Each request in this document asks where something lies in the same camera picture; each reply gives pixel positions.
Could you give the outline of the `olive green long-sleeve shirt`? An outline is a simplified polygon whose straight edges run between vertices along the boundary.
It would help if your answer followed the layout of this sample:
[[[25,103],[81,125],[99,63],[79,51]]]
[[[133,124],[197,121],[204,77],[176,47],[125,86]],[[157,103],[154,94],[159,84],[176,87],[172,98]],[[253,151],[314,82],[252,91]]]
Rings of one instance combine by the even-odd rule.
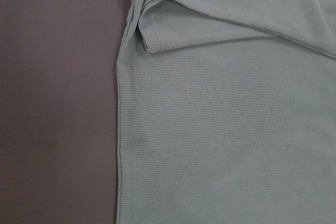
[[[131,0],[117,223],[335,223],[335,0]]]

